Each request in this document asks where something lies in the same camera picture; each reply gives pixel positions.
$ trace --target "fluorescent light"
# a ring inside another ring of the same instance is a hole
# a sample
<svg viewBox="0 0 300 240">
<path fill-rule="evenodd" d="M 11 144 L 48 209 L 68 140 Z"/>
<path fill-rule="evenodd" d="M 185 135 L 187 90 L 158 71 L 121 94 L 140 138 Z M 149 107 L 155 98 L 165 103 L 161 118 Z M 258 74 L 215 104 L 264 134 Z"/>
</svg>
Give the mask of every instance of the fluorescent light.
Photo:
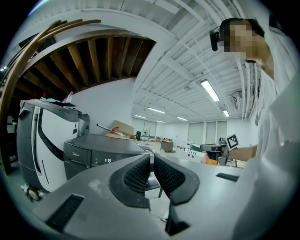
<svg viewBox="0 0 300 240">
<path fill-rule="evenodd" d="M 177 117 L 178 119 L 181 119 L 181 120 L 184 120 L 184 121 L 188 121 L 187 119 L 184 119 L 184 118 L 180 118 L 180 117 Z"/>
<path fill-rule="evenodd" d="M 229 113 L 227 110 L 224 110 L 223 113 L 225 114 L 226 117 L 229 117 Z"/>
<path fill-rule="evenodd" d="M 152 111 L 156 111 L 156 112 L 159 112 L 159 113 L 165 113 L 165 112 L 163 112 L 163 111 L 160 111 L 160 110 L 156 110 L 156 109 L 154 109 L 154 108 L 150 108 L 150 107 L 148 107 L 148 109 L 150 109 L 150 110 L 152 110 Z"/>
<path fill-rule="evenodd" d="M 146 117 L 142 117 L 142 116 L 139 116 L 139 115 L 136 115 L 136 117 L 139 117 L 139 118 L 146 118 Z"/>
<path fill-rule="evenodd" d="M 220 101 L 220 99 L 219 99 L 218 96 L 216 95 L 214 89 L 212 88 L 212 86 L 210 85 L 210 83 L 209 83 L 207 80 L 201 82 L 201 85 L 204 87 L 204 89 L 208 92 L 208 94 L 211 96 L 211 98 L 212 98 L 215 102 Z"/>
</svg>

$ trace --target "desk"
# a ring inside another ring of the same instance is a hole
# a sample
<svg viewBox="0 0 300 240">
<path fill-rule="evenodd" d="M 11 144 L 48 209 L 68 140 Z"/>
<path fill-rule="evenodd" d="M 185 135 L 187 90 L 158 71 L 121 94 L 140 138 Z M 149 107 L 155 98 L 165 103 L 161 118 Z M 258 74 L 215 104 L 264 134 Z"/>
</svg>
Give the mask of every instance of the desk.
<svg viewBox="0 0 300 240">
<path fill-rule="evenodd" d="M 174 143 L 171 141 L 161 140 L 160 149 L 165 150 L 166 152 L 172 152 L 173 145 L 174 145 Z"/>
</svg>

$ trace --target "floor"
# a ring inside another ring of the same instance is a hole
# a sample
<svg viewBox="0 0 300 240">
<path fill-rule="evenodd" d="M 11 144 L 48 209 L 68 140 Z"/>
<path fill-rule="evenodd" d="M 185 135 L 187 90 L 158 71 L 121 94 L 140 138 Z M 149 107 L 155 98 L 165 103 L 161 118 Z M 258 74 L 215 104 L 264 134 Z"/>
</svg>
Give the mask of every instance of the floor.
<svg viewBox="0 0 300 240">
<path fill-rule="evenodd" d="M 24 185 L 25 181 L 21 175 L 18 161 L 12 163 L 11 167 L 12 172 L 8 176 L 3 172 L 2 167 L 0 167 L 0 174 L 5 182 L 5 185 L 7 186 L 7 191 L 9 192 L 16 206 L 24 207 L 27 210 L 32 211 L 38 202 L 31 202 L 21 189 L 21 185 Z"/>
<path fill-rule="evenodd" d="M 176 148 L 176 152 L 173 153 L 166 153 L 164 150 L 160 150 L 160 142 L 149 142 L 149 145 L 146 144 L 147 142 L 139 141 L 139 144 L 142 146 L 148 146 L 161 156 L 168 158 L 168 156 L 180 157 L 180 149 Z M 198 159 L 189 159 L 191 161 L 199 161 Z M 29 211 L 32 211 L 33 208 L 39 203 L 37 201 L 31 202 L 25 196 L 24 191 L 21 189 L 21 185 L 24 185 L 24 180 L 22 178 L 20 168 L 18 162 L 12 163 L 13 172 L 6 176 L 3 171 L 1 170 L 1 175 L 3 176 L 4 181 L 6 182 L 7 189 L 15 202 L 16 206 L 23 207 Z M 162 196 L 158 198 L 159 188 L 147 191 L 146 197 L 150 200 L 150 213 L 153 216 L 154 222 L 157 226 L 164 231 L 165 230 L 165 223 L 161 221 L 161 217 L 163 217 L 166 212 L 169 210 L 170 200 L 163 192 Z"/>
</svg>

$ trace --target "black stripe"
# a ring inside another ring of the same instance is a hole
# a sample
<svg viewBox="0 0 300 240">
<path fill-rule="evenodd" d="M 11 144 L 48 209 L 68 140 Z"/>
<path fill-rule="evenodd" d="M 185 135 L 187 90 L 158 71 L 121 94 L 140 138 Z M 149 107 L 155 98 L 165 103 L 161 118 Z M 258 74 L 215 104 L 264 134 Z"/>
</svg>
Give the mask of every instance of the black stripe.
<svg viewBox="0 0 300 240">
<path fill-rule="evenodd" d="M 44 173 L 45 173 L 45 176 L 46 176 L 46 180 L 47 180 L 47 182 L 49 183 L 48 178 L 47 178 L 47 174 L 46 174 L 46 171 L 45 171 L 45 167 L 44 167 L 44 162 L 43 162 L 43 160 L 42 160 L 42 164 L 43 164 L 43 169 L 44 169 Z"/>
<path fill-rule="evenodd" d="M 60 233 L 63 232 L 83 200 L 84 197 L 72 194 L 46 221 L 46 224 Z"/>
<path fill-rule="evenodd" d="M 43 109 L 39 111 L 39 118 L 38 118 L 38 134 L 41 137 L 43 143 L 46 145 L 46 147 L 50 150 L 50 152 L 60 159 L 61 161 L 64 160 L 64 152 L 57 148 L 44 134 L 42 130 L 42 118 L 43 118 Z"/>
<path fill-rule="evenodd" d="M 222 172 L 218 173 L 216 176 L 219 178 L 224 178 L 224 179 L 234 181 L 234 182 L 236 182 L 239 179 L 239 176 L 234 176 L 234 175 L 230 175 L 230 174 L 226 174 L 226 173 L 222 173 Z"/>
</svg>

